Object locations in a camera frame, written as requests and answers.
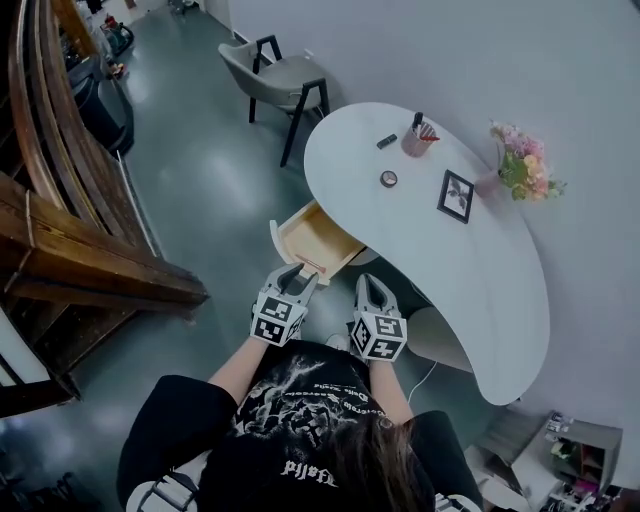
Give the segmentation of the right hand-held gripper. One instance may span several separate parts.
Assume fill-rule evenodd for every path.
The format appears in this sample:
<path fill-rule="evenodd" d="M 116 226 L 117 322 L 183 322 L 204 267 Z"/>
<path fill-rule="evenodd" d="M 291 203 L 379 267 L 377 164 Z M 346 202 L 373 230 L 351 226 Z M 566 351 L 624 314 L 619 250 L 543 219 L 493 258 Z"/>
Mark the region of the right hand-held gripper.
<path fill-rule="evenodd" d="M 373 307 L 383 315 L 371 313 Z M 354 327 L 350 336 L 364 359 L 395 362 L 407 343 L 407 321 L 384 315 L 399 315 L 396 296 L 377 277 L 361 274 L 356 282 Z"/>

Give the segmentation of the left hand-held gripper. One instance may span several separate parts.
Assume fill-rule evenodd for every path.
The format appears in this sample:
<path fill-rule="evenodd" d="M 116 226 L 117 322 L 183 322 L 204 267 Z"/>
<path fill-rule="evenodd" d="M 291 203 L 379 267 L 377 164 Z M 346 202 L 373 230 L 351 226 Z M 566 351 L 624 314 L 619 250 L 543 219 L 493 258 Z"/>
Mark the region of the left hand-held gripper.
<path fill-rule="evenodd" d="M 283 347 L 297 336 L 307 314 L 304 306 L 319 281 L 317 272 L 303 276 L 302 269 L 302 263 L 291 263 L 268 275 L 255 304 L 249 330 L 253 338 Z"/>

